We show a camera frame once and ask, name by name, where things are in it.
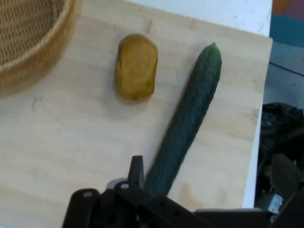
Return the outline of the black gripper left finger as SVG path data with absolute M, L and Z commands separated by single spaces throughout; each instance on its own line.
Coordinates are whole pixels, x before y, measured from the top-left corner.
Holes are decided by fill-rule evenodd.
M 100 193 L 96 189 L 74 192 L 66 211 L 64 228 L 211 228 L 166 196 L 143 189 L 143 157 L 133 156 L 128 179 Z

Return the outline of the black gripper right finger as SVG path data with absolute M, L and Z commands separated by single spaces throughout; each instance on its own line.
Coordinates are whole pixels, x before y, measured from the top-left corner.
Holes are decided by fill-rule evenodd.
M 272 228 L 304 226 L 304 173 L 284 154 L 272 157 L 270 182 L 283 198 L 283 207 L 272 221 Z

